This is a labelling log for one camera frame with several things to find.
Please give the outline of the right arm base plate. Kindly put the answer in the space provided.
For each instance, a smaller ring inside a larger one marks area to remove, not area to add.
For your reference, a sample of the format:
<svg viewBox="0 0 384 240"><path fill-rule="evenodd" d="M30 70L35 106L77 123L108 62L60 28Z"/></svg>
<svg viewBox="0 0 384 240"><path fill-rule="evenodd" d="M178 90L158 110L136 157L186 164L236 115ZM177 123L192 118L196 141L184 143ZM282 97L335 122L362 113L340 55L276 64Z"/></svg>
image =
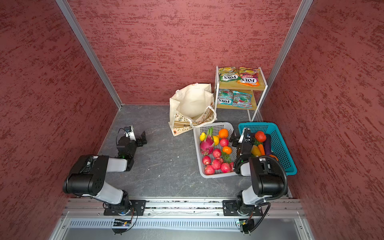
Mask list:
<svg viewBox="0 0 384 240"><path fill-rule="evenodd" d="M238 204L235 200L224 200L222 204L223 213L226 217L261 217L263 215L263 211L258 207Z"/></svg>

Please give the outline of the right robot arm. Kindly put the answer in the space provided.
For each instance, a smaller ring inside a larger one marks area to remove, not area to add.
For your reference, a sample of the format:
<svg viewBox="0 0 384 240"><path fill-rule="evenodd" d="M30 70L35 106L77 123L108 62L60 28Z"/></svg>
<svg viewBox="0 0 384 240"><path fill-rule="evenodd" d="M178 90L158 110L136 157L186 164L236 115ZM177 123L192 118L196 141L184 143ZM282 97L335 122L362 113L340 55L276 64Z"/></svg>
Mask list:
<svg viewBox="0 0 384 240"><path fill-rule="evenodd" d="M287 173L271 152L271 138L264 132L252 133L244 128L233 143L237 147L233 170L250 177L252 185L239 192L234 209L239 215L253 214L255 208L281 198L288 191Z"/></svg>

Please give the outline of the yellow lemon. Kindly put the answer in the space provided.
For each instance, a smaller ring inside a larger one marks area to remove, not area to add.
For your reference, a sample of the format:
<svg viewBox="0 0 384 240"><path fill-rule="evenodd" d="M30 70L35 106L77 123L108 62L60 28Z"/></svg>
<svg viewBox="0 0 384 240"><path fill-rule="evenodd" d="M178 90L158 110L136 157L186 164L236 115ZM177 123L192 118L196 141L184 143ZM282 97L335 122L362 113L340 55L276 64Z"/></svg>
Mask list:
<svg viewBox="0 0 384 240"><path fill-rule="evenodd" d="M218 136L213 136L214 145L217 146L220 143L220 138Z"/></svg>

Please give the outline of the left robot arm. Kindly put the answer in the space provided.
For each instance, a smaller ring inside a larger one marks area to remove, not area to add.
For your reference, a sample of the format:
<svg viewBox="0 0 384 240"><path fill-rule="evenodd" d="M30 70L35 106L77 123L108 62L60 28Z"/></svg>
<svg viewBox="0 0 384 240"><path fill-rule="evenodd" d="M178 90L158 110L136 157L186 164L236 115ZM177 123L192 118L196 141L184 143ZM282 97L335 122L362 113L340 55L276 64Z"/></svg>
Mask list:
<svg viewBox="0 0 384 240"><path fill-rule="evenodd" d="M117 189L105 181L107 173L132 170L137 148L147 144L146 133L134 139L133 131L117 141L118 156L82 155L71 168L63 192L78 197L89 197L103 203L105 216L142 216L145 200L130 200L127 191Z"/></svg>

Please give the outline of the pink dragon fruit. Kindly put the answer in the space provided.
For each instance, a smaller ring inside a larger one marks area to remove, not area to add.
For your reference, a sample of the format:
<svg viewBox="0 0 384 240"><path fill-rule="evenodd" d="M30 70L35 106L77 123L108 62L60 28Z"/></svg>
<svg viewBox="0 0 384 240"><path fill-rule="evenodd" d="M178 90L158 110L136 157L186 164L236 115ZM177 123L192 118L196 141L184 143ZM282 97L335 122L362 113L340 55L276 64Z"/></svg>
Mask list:
<svg viewBox="0 0 384 240"><path fill-rule="evenodd" d="M213 127L209 128L205 139L200 143L200 151L203 156L210 155L214 150L215 141L213 138L213 131Z"/></svg>

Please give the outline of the cream canvas tote bag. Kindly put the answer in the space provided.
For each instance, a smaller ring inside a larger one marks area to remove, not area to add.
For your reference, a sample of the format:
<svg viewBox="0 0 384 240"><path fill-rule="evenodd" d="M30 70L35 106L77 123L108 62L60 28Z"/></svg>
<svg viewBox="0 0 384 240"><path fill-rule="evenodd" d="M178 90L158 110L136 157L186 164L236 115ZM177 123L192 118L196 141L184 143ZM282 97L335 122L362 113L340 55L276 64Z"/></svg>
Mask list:
<svg viewBox="0 0 384 240"><path fill-rule="evenodd" d="M217 120L214 93L210 84L191 84L170 98L170 121L174 137Z"/></svg>

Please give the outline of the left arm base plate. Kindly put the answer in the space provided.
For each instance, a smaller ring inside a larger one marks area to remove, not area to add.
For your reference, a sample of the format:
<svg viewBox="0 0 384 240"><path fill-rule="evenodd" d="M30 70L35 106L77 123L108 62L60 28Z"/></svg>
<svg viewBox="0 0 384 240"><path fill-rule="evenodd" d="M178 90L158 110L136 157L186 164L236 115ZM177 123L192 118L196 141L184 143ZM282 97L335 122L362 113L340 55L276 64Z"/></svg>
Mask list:
<svg viewBox="0 0 384 240"><path fill-rule="evenodd" d="M123 199L119 204L103 203L104 216L142 216L146 207L146 200Z"/></svg>

